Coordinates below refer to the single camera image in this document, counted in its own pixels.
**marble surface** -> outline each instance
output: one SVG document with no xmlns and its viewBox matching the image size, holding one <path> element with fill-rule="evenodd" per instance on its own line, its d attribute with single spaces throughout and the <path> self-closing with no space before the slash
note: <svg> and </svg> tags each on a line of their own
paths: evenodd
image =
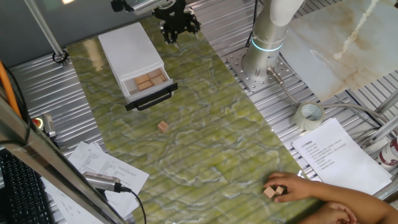
<svg viewBox="0 0 398 224">
<path fill-rule="evenodd" d="M 109 153 L 149 174 L 139 193 L 148 223 L 284 223 L 314 205 L 263 196 L 271 172 L 300 167 L 204 36 L 179 35 L 176 49 L 157 19 L 140 22 L 179 86 L 147 110 L 126 111 L 97 37 L 67 48 Z"/>
<path fill-rule="evenodd" d="M 351 36 L 374 1 L 376 7 Z M 356 91 L 398 69 L 395 3 L 346 0 L 294 19 L 281 53 L 321 101 L 347 89 Z M 356 38 L 336 60 L 350 36 Z"/>
</svg>

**orange cable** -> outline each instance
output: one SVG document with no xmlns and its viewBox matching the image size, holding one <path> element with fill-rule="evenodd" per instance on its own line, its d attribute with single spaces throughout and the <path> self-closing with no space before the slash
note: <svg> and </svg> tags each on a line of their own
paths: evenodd
<svg viewBox="0 0 398 224">
<path fill-rule="evenodd" d="M 15 98 L 14 90 L 12 89 L 10 79 L 8 78 L 6 69 L 4 68 L 2 62 L 0 61 L 0 79 L 2 81 L 2 85 L 7 93 L 8 102 L 11 108 L 18 114 L 21 118 L 21 112 L 19 112 L 17 100 Z"/>
</svg>

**human arm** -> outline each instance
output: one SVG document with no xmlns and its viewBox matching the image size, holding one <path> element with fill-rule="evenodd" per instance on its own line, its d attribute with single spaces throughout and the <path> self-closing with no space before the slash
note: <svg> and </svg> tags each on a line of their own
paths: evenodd
<svg viewBox="0 0 398 224">
<path fill-rule="evenodd" d="M 356 224 L 356 217 L 352 211 L 343 204 L 328 202 L 313 215 L 298 224 Z"/>
<path fill-rule="evenodd" d="M 315 182 L 295 174 L 275 172 L 270 175 L 265 187 L 284 185 L 288 193 L 275 198 L 275 202 L 289 202 L 308 197 L 325 202 L 338 202 L 353 211 L 361 224 L 393 224 L 398 220 L 398 211 L 371 195 L 356 190 Z"/>
</svg>

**finger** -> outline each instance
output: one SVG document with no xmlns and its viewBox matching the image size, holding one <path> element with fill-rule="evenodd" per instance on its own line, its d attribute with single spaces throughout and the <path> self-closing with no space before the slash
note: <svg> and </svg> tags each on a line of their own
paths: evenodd
<svg viewBox="0 0 398 224">
<path fill-rule="evenodd" d="M 273 172 L 268 179 L 273 178 L 273 177 L 285 177 L 286 173 L 285 172 Z"/>
<path fill-rule="evenodd" d="M 354 223 L 354 222 L 358 221 L 356 219 L 354 213 L 347 206 L 343 205 L 342 203 L 332 202 L 330 204 L 330 207 L 346 212 L 348 214 L 348 216 L 349 216 L 349 219 L 351 220 L 351 223 Z"/>
<path fill-rule="evenodd" d="M 274 202 L 291 202 L 291 201 L 295 201 L 297 199 L 295 199 L 294 194 L 285 194 L 285 195 L 281 195 L 278 196 L 274 199 Z"/>
<path fill-rule="evenodd" d="M 268 179 L 266 184 L 264 184 L 264 187 L 267 188 L 272 185 L 285 185 L 286 186 L 286 179 L 283 177 L 273 177 L 271 179 Z"/>
<path fill-rule="evenodd" d="M 340 210 L 334 210 L 333 211 L 333 216 L 335 218 L 337 218 L 337 219 L 344 220 L 346 222 L 350 221 L 348 214 L 346 212 L 343 212 L 343 211 L 340 211 Z"/>
</svg>

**green marble table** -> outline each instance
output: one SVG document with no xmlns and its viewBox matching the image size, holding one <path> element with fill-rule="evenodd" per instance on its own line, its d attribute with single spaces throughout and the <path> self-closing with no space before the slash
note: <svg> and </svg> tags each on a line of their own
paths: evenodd
<svg viewBox="0 0 398 224">
<path fill-rule="evenodd" d="M 139 193 L 148 223 L 284 223 L 312 206 L 263 196 L 271 172 L 300 167 L 204 36 L 182 34 L 177 49 L 157 22 L 140 21 L 179 89 L 144 111 L 124 108 L 97 37 L 67 47 L 109 153 L 149 174 Z"/>
</svg>

